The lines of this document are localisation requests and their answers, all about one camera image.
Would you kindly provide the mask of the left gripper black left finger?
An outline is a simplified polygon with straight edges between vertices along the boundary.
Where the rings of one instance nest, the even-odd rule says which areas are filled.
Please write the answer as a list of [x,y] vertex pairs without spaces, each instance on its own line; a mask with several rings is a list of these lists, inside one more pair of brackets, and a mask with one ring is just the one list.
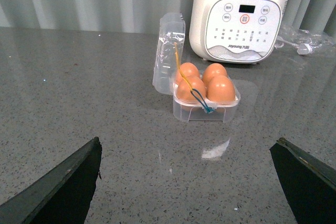
[[1,223],[84,223],[100,177],[102,145],[94,137],[1,205]]

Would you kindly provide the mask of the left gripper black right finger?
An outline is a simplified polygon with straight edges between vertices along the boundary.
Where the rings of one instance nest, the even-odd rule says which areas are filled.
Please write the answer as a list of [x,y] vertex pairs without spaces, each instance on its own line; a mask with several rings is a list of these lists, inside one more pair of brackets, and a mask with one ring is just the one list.
[[281,137],[272,160],[297,223],[335,223],[335,169]]

